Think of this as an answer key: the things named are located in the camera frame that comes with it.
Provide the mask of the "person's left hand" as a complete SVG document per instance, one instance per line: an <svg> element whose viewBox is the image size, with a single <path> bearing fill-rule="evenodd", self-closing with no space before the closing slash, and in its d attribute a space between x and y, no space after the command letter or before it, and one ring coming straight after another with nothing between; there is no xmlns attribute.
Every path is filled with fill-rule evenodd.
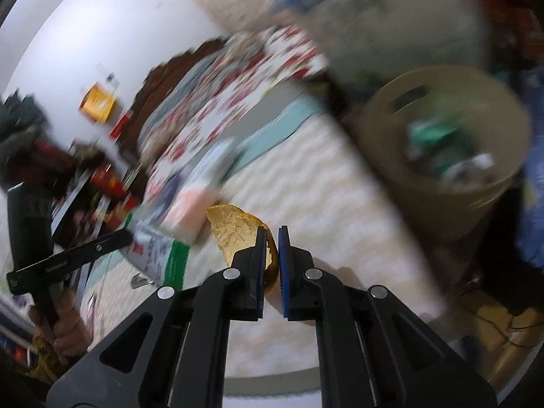
<svg viewBox="0 0 544 408"><path fill-rule="evenodd" d="M56 311L59 319L53 327L36 306L30 307L29 317L58 354L65 357L83 356L92 342L92 335L81 318L71 290L62 294Z"/></svg>

